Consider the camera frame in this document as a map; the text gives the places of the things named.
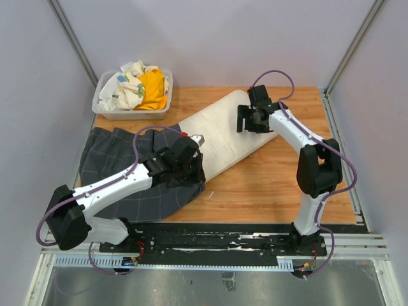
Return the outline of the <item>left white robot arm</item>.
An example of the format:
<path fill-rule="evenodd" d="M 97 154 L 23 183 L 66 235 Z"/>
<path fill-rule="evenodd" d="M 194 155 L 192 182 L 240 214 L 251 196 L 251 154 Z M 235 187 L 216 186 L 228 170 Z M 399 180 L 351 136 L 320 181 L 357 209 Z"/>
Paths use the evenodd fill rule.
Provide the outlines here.
<path fill-rule="evenodd" d="M 135 231 L 125 218 L 103 219 L 96 214 L 111 204 L 160 184 L 202 183 L 202 135 L 181 136 L 171 147 L 139 158 L 136 164 L 92 185 L 58 187 L 48 204 L 45 221 L 62 251 L 84 242 L 109 243 L 122 252 L 136 246 Z"/>

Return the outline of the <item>cream white pillow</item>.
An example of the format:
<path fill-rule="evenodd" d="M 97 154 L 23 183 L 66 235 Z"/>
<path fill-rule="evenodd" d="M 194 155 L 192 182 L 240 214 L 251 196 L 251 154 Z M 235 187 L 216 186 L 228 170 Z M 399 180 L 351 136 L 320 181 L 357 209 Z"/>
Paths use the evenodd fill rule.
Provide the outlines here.
<path fill-rule="evenodd" d="M 248 105 L 249 97 L 235 90 L 203 110 L 179 122 L 181 131 L 203 135 L 203 171 L 206 181 L 231 168 L 270 140 L 277 133 L 237 133 L 237 106 Z"/>

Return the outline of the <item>dark grey checked pillowcase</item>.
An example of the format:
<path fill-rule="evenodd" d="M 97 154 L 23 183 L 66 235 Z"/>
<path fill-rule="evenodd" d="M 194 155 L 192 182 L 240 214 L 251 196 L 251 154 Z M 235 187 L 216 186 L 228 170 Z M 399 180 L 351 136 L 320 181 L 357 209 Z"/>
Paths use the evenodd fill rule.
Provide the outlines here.
<path fill-rule="evenodd" d="M 173 145 L 181 129 L 177 124 L 172 128 L 175 131 L 149 129 L 138 136 L 136 146 L 139 155 L 145 156 Z M 81 157 L 81 184 L 87 186 L 131 166 L 135 161 L 133 138 L 133 133 L 120 128 L 108 131 L 95 127 Z M 130 222 L 137 223 L 161 221 L 184 208 L 204 190 L 204 183 L 188 186 L 172 181 L 123 198 L 98 212 L 96 217 L 125 217 Z"/>

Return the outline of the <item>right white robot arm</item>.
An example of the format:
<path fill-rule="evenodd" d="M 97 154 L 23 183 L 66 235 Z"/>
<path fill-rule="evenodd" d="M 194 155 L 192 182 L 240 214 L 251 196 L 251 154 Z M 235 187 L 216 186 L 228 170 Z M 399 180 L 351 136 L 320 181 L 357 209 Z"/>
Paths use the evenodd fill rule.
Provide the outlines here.
<path fill-rule="evenodd" d="M 273 243 L 277 254 L 325 256 L 324 238 L 318 225 L 326 204 L 325 196 L 342 182 L 338 142 L 314 134 L 281 102 L 274 103 L 266 87 L 258 85 L 248 91 L 249 105 L 237 107 L 237 132 L 276 132 L 298 154 L 296 181 L 300 188 L 300 210 L 291 224 L 288 237 Z"/>

